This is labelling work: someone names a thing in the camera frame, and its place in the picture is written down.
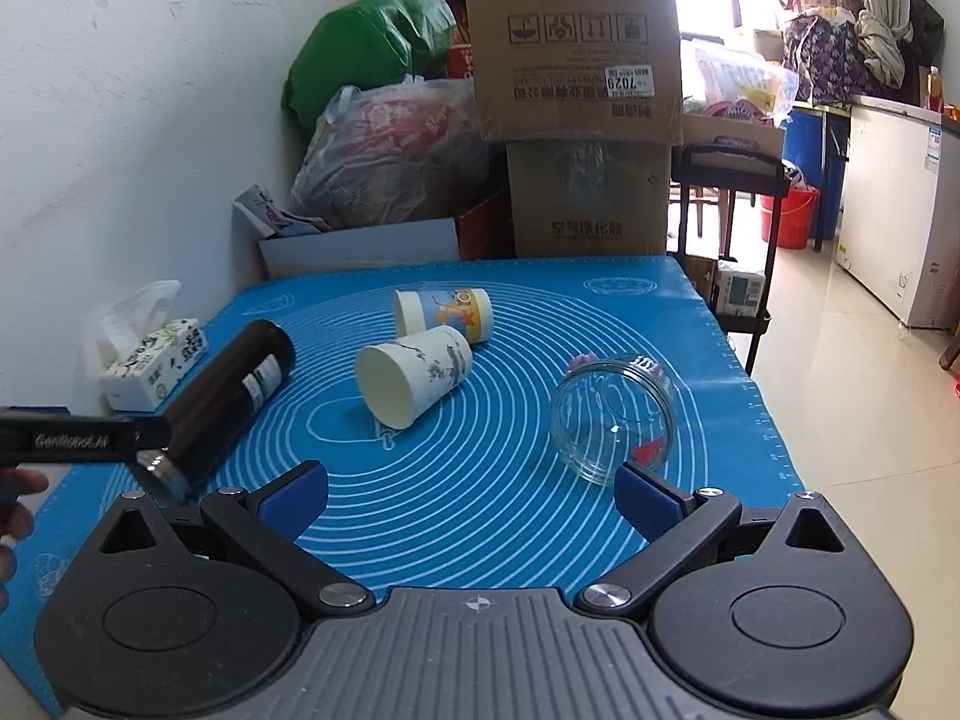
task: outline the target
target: metal screw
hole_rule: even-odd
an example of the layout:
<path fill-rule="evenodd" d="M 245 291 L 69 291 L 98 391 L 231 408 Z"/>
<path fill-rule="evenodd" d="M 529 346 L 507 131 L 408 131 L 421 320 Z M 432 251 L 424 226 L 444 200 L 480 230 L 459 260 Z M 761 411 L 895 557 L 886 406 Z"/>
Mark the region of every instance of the metal screw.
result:
<path fill-rule="evenodd" d="M 320 600 L 329 607 L 350 608 L 367 600 L 367 591 L 351 581 L 335 581 L 320 591 Z"/>
<path fill-rule="evenodd" d="M 630 590 L 619 584 L 591 584 L 584 589 L 584 600 L 592 607 L 622 607 L 630 601 Z"/>

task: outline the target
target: silicone baking mat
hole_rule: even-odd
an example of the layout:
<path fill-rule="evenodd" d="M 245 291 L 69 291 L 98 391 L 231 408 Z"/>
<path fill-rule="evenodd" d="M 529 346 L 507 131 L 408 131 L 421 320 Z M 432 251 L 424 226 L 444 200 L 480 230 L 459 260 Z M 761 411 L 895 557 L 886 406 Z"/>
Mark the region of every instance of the silicone baking mat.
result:
<path fill-rule="evenodd" d="M 352 375 L 367 343 L 392 338 L 395 289 L 483 287 L 493 337 L 473 372 L 401 432 L 373 419 Z M 670 258 L 474 262 L 272 282 L 237 296 L 206 327 L 211 349 L 265 317 L 290 335 L 296 367 L 212 480 L 252 490 L 302 460 L 330 474 L 326 512 L 304 549 L 370 587 L 558 586 L 572 595 L 643 546 L 613 492 L 552 450 L 550 394 L 584 352 L 641 352 L 676 387 L 679 435 L 662 474 L 753 506 L 800 488 L 784 443 L 704 301 Z M 56 707 L 30 647 L 43 599 L 100 514 L 133 480 L 72 470 L 18 549 L 0 653 Z"/>

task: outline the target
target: paper cup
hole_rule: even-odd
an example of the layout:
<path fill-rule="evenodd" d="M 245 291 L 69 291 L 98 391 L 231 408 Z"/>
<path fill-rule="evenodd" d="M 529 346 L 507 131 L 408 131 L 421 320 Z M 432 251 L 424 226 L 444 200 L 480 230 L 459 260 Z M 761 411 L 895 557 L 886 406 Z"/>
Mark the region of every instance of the paper cup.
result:
<path fill-rule="evenodd" d="M 353 361 L 353 374 L 373 416 L 403 430 L 467 378 L 472 367 L 467 339 L 442 325 L 365 346 Z"/>
<path fill-rule="evenodd" d="M 447 325 L 469 343 L 486 341 L 493 333 L 493 305 L 486 290 L 419 290 L 394 293 L 397 338 Z"/>

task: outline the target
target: triangular hole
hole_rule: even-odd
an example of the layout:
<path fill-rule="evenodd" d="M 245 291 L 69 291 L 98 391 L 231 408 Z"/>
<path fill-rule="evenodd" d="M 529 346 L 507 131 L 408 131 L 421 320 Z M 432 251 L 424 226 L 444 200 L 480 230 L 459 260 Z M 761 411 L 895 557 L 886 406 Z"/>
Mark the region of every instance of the triangular hole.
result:
<path fill-rule="evenodd" d="M 843 552 L 843 544 L 817 509 L 804 509 L 786 539 L 789 547 L 820 552 Z"/>
<path fill-rule="evenodd" d="M 147 527 L 140 512 L 123 512 L 110 535 L 104 540 L 100 551 L 107 555 L 148 549 L 157 546 L 157 540 Z"/>

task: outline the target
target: glass jar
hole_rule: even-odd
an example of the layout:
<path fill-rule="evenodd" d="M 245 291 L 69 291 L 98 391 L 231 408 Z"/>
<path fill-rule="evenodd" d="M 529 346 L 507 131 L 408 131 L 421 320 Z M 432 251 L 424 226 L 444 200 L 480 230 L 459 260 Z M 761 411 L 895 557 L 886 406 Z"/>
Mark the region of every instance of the glass jar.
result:
<path fill-rule="evenodd" d="M 674 386 L 650 357 L 577 357 L 550 399 L 550 439 L 577 475 L 611 485 L 624 461 L 659 469 L 677 435 Z"/>

